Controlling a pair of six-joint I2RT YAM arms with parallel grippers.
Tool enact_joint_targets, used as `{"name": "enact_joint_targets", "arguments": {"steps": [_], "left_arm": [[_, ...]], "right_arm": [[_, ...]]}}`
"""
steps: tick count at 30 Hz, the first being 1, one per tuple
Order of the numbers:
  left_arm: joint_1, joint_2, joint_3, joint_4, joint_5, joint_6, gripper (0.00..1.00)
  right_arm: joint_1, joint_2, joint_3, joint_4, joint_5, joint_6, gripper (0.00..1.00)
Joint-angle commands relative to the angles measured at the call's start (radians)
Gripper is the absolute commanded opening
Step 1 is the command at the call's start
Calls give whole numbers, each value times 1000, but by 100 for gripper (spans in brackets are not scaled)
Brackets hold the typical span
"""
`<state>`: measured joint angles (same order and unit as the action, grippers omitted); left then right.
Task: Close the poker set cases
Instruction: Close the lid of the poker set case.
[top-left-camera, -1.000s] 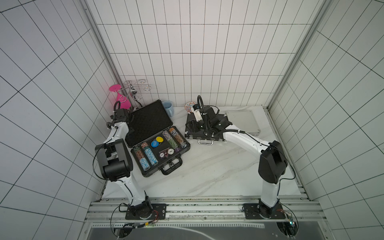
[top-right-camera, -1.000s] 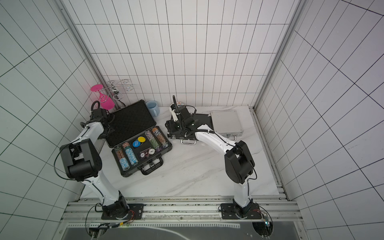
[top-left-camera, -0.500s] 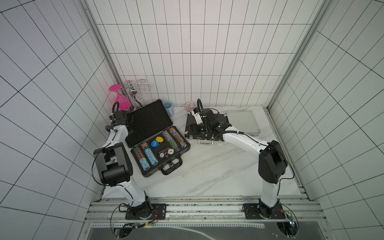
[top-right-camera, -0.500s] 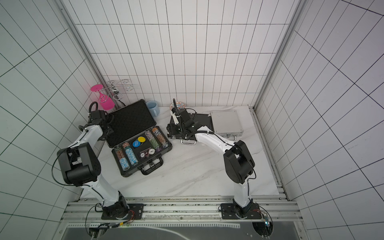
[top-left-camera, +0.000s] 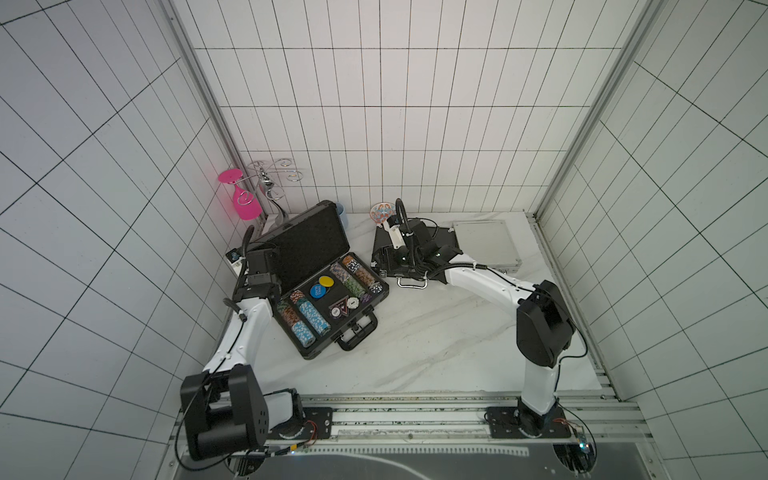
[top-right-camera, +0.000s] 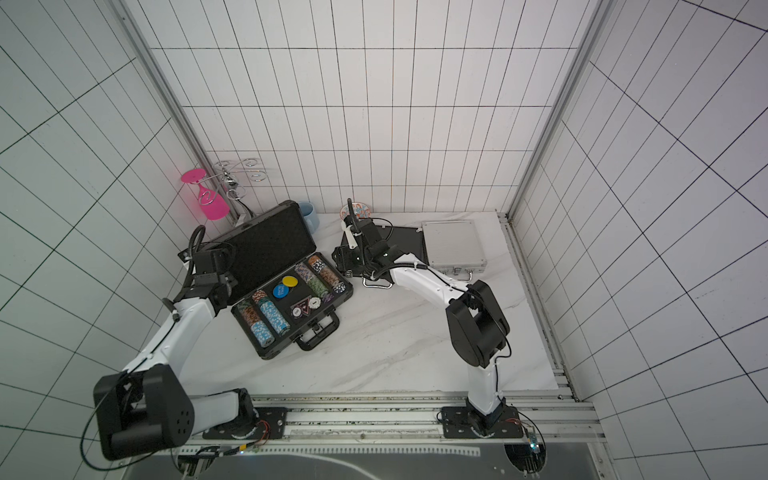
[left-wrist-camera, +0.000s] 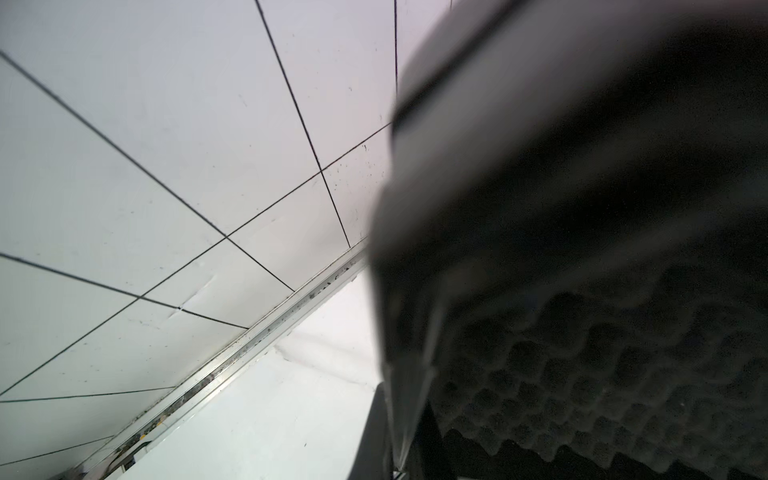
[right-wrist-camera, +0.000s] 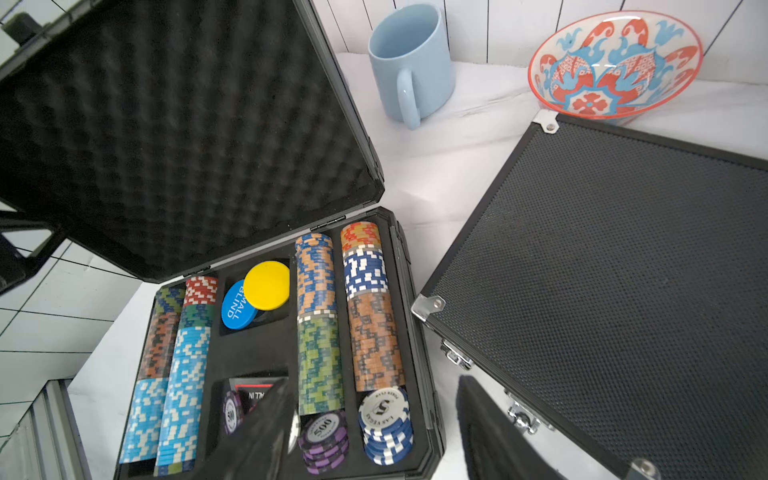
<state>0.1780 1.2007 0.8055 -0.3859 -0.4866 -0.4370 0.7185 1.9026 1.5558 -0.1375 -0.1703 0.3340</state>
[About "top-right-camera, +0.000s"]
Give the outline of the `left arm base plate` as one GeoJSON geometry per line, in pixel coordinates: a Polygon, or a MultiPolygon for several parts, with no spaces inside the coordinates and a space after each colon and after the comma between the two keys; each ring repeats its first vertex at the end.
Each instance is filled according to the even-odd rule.
{"type": "Polygon", "coordinates": [[[283,437],[288,409],[285,407],[258,407],[248,418],[235,419],[212,427],[202,433],[206,440],[263,441],[283,437]]]}

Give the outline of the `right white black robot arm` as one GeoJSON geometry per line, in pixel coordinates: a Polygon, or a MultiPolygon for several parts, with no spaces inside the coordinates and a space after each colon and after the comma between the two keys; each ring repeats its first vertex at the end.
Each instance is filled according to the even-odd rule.
{"type": "Polygon", "coordinates": [[[511,347],[510,326],[491,287],[482,280],[460,281],[439,272],[389,242],[371,218],[361,218],[351,199],[343,217],[346,242],[332,257],[348,277],[367,288],[400,287],[444,310],[451,345],[468,366],[467,408],[488,426],[497,422],[506,403],[499,388],[498,360],[511,347]]]}

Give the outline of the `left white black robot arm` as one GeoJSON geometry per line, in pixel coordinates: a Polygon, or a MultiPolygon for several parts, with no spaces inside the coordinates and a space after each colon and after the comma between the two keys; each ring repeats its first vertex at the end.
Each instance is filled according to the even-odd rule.
{"type": "Polygon", "coordinates": [[[233,252],[205,248],[205,231],[199,225],[189,238],[181,290],[163,301],[167,320],[134,360],[93,389],[91,420],[107,460],[181,447],[207,430],[246,435],[256,427],[246,390],[191,397],[178,378],[203,331],[227,307],[236,283],[230,274],[233,252]]]}

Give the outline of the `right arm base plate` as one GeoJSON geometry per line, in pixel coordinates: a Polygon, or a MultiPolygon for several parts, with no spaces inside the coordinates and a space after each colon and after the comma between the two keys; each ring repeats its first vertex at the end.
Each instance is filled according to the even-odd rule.
{"type": "Polygon", "coordinates": [[[471,406],[443,407],[436,415],[446,439],[522,439],[526,430],[515,407],[500,405],[490,415],[471,406]]]}

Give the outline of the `silver poker case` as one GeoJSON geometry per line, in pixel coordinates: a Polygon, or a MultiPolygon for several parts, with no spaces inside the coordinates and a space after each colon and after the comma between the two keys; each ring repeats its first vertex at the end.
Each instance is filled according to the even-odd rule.
{"type": "Polygon", "coordinates": [[[421,229],[432,268],[460,280],[485,272],[488,260],[472,220],[429,221],[421,229]]]}

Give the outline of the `black poker case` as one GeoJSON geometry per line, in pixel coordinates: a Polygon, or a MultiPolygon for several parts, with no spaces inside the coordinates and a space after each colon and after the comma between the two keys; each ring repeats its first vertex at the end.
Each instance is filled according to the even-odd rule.
{"type": "Polygon", "coordinates": [[[212,241],[236,247],[228,306],[261,359],[291,345],[311,351],[339,329],[338,308],[353,286],[317,250],[298,203],[284,201],[212,241]],[[272,289],[286,275],[299,283],[276,299],[272,289]]]}
{"type": "MultiPolygon", "coordinates": [[[[400,227],[390,224],[378,225],[380,234],[388,240],[392,246],[396,246],[404,255],[413,254],[419,261],[428,262],[426,246],[423,232],[416,227],[400,227]]],[[[366,288],[389,289],[394,285],[392,274],[382,279],[362,279],[362,284],[366,288]]]]}

